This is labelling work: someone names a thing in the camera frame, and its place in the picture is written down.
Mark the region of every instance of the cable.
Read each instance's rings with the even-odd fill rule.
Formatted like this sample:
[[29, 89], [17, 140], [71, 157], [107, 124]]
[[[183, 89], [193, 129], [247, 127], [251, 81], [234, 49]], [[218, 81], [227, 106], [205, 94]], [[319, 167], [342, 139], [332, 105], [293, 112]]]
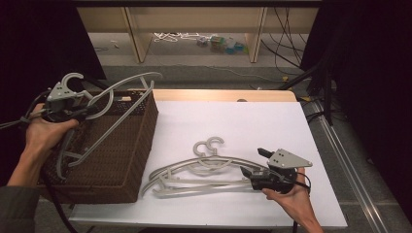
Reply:
[[88, 231], [86, 233], [90, 233], [91, 231], [93, 231], [94, 227], [96, 227], [96, 226], [90, 226], [90, 228], [88, 229]]
[[318, 112], [307, 116], [306, 118], [311, 117], [310, 119], [308, 119], [308, 124], [312, 122], [312, 120], [314, 120], [315, 118], [322, 116], [324, 113], [325, 112]]
[[305, 43], [305, 45], [306, 45], [307, 42], [305, 41], [305, 39], [303, 39], [302, 34], [299, 33], [299, 37], [300, 37], [300, 39], [302, 39], [303, 43]]
[[280, 24], [281, 24], [281, 26], [282, 26], [282, 30], [283, 30], [282, 38], [283, 38], [283, 35], [286, 35], [286, 37], [288, 38], [288, 40], [290, 41], [290, 43], [291, 43], [291, 45], [292, 45], [293, 53], [294, 53], [297, 61], [300, 63], [301, 57], [300, 57], [300, 55], [297, 53], [296, 47], [295, 47], [294, 44], [293, 44], [292, 33], [291, 33], [291, 26], [290, 26], [290, 24], [289, 24], [289, 10], [290, 10], [290, 9], [289, 9], [289, 8], [286, 8], [286, 21], [285, 21], [285, 24], [281, 21], [281, 19], [280, 19], [280, 17], [279, 17], [279, 14], [278, 14], [278, 12], [277, 12], [277, 10], [276, 10], [276, 8], [274, 8], [274, 10], [275, 10], [276, 17], [278, 18], [278, 20], [279, 20], [279, 22], [280, 22]]
[[63, 209], [61, 208], [60, 203], [57, 200], [57, 195], [54, 192], [54, 188], [52, 187], [52, 183], [49, 180], [46, 172], [42, 169], [41, 170], [41, 178], [43, 179], [43, 182], [46, 185], [46, 188], [48, 189], [49, 194], [51, 195], [51, 200], [54, 203], [54, 206], [58, 212], [58, 215], [60, 216], [61, 220], [63, 221], [64, 225], [66, 228], [71, 232], [71, 233], [78, 233], [77, 230], [73, 227], [73, 225], [70, 223], [69, 219], [67, 219], [67, 216], [64, 214]]
[[285, 45], [279, 43], [278, 41], [275, 40], [275, 38], [273, 38], [272, 34], [269, 34], [269, 36], [270, 36], [270, 38], [272, 39], [273, 42], [275, 42], [276, 44], [278, 44], [278, 45], [281, 46], [281, 47], [284, 47], [284, 48], [287, 48], [287, 49], [291, 49], [291, 50], [303, 51], [303, 50], [301, 50], [301, 49], [296, 49], [296, 48], [289, 47], [289, 46], [285, 46]]
[[[282, 176], [281, 174], [279, 174], [275, 171], [272, 171], [270, 169], [269, 169], [269, 173], [271, 173], [271, 174], [273, 174], [273, 175], [275, 175], [279, 178], [283, 178], [284, 182], [286, 181], [287, 183], [293, 183], [294, 185], [299, 185], [299, 186], [302, 186], [302, 187], [306, 188], [308, 190], [308, 195], [310, 194], [310, 191], [311, 191], [311, 188], [312, 188], [312, 183], [311, 183], [309, 177], [306, 176], [305, 174], [296, 172], [298, 175], [304, 176], [309, 184], [301, 183], [301, 182], [297, 182], [297, 181], [291, 181], [291, 180], [285, 178], [284, 176]], [[297, 222], [295, 220], [293, 220], [292, 232], [293, 233], [297, 232]]]
[[6, 122], [6, 123], [1, 123], [1, 124], [0, 124], [0, 130], [5, 129], [5, 128], [12, 127], [12, 126], [14, 126], [14, 125], [18, 125], [18, 124], [21, 124], [21, 123], [27, 123], [27, 124], [30, 123], [30, 119], [33, 118], [33, 117], [30, 117], [30, 115], [31, 115], [31, 112], [33, 111], [35, 105], [38, 104], [40, 98], [45, 97], [45, 95], [48, 95], [50, 92], [51, 92], [51, 90], [46, 90], [46, 91], [43, 91], [42, 93], [40, 93], [40, 94], [31, 102], [30, 107], [27, 109], [27, 112], [26, 112], [26, 114], [25, 114], [24, 116], [22, 116], [22, 117], [21, 117], [20, 119], [18, 119], [18, 120]]
[[273, 49], [271, 49], [266, 43], [264, 43], [263, 40], [260, 40], [260, 41], [263, 43], [263, 45], [264, 45], [268, 50], [270, 50], [271, 52], [273, 52], [275, 55], [277, 55], [277, 56], [281, 57], [282, 59], [288, 61], [288, 62], [289, 62], [291, 65], [293, 65], [294, 67], [300, 69], [300, 67], [299, 67], [298, 65], [296, 65], [296, 64], [293, 63], [292, 61], [288, 60], [288, 59], [285, 58], [283, 55], [279, 54], [277, 51], [274, 51]]

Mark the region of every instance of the hanger hook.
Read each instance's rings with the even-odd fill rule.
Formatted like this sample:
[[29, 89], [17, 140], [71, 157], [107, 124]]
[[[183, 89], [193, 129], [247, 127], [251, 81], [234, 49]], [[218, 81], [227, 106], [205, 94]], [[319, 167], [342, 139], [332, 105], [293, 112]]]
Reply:
[[213, 154], [213, 155], [218, 155], [218, 149], [213, 148], [212, 145], [211, 145], [211, 143], [214, 142], [214, 141], [218, 141], [220, 144], [223, 144], [223, 143], [224, 143], [224, 140], [223, 140], [222, 138], [220, 138], [220, 137], [212, 137], [212, 138], [209, 138], [209, 139], [207, 140], [207, 142], [206, 142], [206, 147], [207, 147], [209, 150], [212, 151], [212, 154]]
[[205, 145], [208, 150], [211, 150], [211, 151], [212, 151], [212, 154], [213, 154], [213, 155], [218, 155], [218, 149], [212, 147], [212, 145], [211, 145], [213, 142], [216, 142], [216, 141], [218, 141], [218, 143], [220, 143], [220, 144], [223, 144], [223, 143], [224, 143], [224, 140], [223, 140], [222, 138], [220, 138], [220, 137], [211, 137], [211, 138], [209, 138], [207, 141], [200, 141], [200, 142], [197, 142], [196, 144], [194, 144], [194, 146], [193, 146], [193, 152], [194, 152], [196, 155], [200, 156], [200, 157], [205, 157], [205, 156], [206, 156], [206, 153], [205, 153], [205, 152], [200, 152], [199, 150], [197, 150], [197, 148], [198, 148], [200, 145]]

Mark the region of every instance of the floor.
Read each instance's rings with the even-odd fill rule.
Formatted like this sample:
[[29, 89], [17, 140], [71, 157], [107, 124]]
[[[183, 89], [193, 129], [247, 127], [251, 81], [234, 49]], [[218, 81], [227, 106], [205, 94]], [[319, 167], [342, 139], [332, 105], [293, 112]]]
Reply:
[[[244, 43], [239, 34], [220, 34]], [[236, 54], [211, 51], [202, 48], [196, 41], [178, 38], [177, 42], [153, 41], [144, 63], [137, 64], [131, 50], [129, 38], [124, 34], [90, 34], [108, 83], [115, 83], [135, 74], [156, 71], [163, 78], [148, 77], [155, 81], [155, 88], [212, 88], [212, 89], [276, 89], [285, 80], [290, 80], [302, 71], [276, 57], [265, 46], [259, 50], [257, 63], [250, 63], [243, 51]], [[307, 35], [292, 34], [293, 45], [304, 49]], [[273, 50], [277, 48], [281, 35], [264, 35], [263, 41]], [[292, 44], [283, 38], [282, 44]], [[280, 47], [278, 52], [292, 62], [298, 62], [291, 49]], [[296, 97], [307, 97], [305, 88], [309, 81], [294, 86]], [[321, 158], [330, 182], [344, 213], [348, 227], [325, 229], [326, 232], [412, 232], [412, 226], [381, 179], [368, 161], [360, 140], [351, 123], [340, 112], [337, 96], [333, 96], [333, 125], [329, 126], [323, 116], [311, 117], [323, 107], [322, 96], [312, 96], [310, 101], [301, 101], [308, 116]], [[70, 208], [63, 205], [67, 216]], [[39, 201], [36, 214], [36, 232], [69, 232], [58, 217], [52, 203]], [[221, 229], [138, 229], [124, 226], [95, 226], [73, 223], [79, 232], [292, 232], [290, 228], [267, 230], [221, 230]]]

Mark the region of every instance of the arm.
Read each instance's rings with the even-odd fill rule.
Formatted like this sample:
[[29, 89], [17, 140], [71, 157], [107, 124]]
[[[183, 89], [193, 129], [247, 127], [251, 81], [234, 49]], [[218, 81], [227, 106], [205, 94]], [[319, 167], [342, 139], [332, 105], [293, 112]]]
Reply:
[[[298, 173], [305, 173], [304, 168], [298, 168]], [[305, 183], [305, 178], [298, 175], [297, 179], [300, 183]], [[266, 195], [267, 200], [276, 201], [285, 212], [299, 223], [309, 233], [322, 233], [324, 230], [318, 223], [312, 204], [309, 199], [309, 193], [306, 188], [295, 185], [287, 194], [280, 194], [268, 188], [264, 188], [262, 192]]]
[[[43, 105], [37, 105], [33, 113], [40, 111], [42, 107]], [[26, 146], [7, 186], [35, 187], [39, 180], [40, 169], [51, 153], [52, 147], [60, 141], [67, 130], [79, 124], [75, 119], [51, 123], [38, 116], [31, 117], [33, 119], [26, 131]]]
[[[37, 105], [33, 113], [42, 106]], [[17, 167], [7, 186], [0, 187], [0, 232], [34, 232], [34, 215], [40, 195], [34, 187], [40, 170], [65, 132], [78, 125], [74, 119], [62, 123], [50, 123], [37, 116], [31, 119], [26, 131], [26, 146]]]

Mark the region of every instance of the sleeve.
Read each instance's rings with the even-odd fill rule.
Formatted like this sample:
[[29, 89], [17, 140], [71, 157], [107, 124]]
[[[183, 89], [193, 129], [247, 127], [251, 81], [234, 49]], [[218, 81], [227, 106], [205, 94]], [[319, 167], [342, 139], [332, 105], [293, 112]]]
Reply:
[[33, 187], [0, 187], [0, 232], [34, 232], [39, 196]]

